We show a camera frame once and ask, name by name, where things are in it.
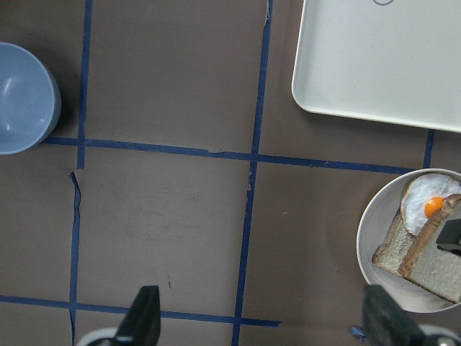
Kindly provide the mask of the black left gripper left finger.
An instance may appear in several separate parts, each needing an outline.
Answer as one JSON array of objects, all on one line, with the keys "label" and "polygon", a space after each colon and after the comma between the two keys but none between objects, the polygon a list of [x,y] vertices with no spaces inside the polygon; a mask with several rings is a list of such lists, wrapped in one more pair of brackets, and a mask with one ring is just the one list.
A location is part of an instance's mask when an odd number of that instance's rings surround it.
[{"label": "black left gripper left finger", "polygon": [[157,345],[161,333],[160,295],[157,285],[143,286],[114,336],[115,345]]}]

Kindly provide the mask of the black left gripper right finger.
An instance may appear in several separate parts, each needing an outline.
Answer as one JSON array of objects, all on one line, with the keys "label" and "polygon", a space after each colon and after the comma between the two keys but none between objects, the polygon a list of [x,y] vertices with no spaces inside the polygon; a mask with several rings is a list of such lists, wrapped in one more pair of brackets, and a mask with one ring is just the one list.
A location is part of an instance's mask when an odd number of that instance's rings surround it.
[{"label": "black left gripper right finger", "polygon": [[423,345],[425,334],[380,285],[364,288],[362,324],[370,345]]}]

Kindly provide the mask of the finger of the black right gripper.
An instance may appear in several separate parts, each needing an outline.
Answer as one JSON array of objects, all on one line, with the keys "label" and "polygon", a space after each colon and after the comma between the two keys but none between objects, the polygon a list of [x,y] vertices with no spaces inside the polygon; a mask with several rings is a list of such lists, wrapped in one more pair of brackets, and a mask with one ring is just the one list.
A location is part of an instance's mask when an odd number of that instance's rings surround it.
[{"label": "finger of the black right gripper", "polygon": [[436,240],[437,249],[460,257],[460,223],[459,218],[445,222]]}]

